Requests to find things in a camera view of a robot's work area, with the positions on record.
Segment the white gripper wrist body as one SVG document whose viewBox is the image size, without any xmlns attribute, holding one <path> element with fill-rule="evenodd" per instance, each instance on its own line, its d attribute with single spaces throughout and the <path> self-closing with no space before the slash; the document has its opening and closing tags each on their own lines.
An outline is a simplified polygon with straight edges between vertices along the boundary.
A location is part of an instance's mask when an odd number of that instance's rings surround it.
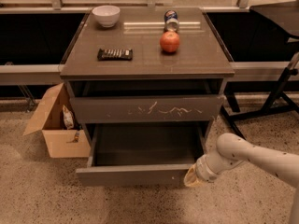
<svg viewBox="0 0 299 224">
<path fill-rule="evenodd" d="M 218 178 L 218 175 L 208 167 L 206 155 L 203 155 L 196 161 L 195 173 L 199 180 L 208 183 L 213 183 Z"/>
</svg>

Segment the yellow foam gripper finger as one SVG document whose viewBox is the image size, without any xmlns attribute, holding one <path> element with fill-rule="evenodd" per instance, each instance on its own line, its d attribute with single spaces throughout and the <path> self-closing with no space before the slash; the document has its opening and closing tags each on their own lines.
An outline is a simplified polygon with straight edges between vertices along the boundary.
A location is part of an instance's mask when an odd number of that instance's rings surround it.
<svg viewBox="0 0 299 224">
<path fill-rule="evenodd" d="M 186 187 L 199 187 L 202 184 L 202 181 L 197 176 L 195 164 L 189 168 L 183 182 Z"/>
</svg>

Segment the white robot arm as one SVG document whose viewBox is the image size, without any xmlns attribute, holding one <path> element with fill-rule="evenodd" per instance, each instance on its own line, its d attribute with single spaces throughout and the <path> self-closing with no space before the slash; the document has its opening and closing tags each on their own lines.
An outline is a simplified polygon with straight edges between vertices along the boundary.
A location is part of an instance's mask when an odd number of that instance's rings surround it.
<svg viewBox="0 0 299 224">
<path fill-rule="evenodd" d="M 299 156 L 255 146 L 233 133 L 220 135 L 216 147 L 198 158 L 184 176 L 186 187 L 213 183 L 221 173 L 247 161 L 296 188 L 289 224 L 299 224 Z"/>
</svg>

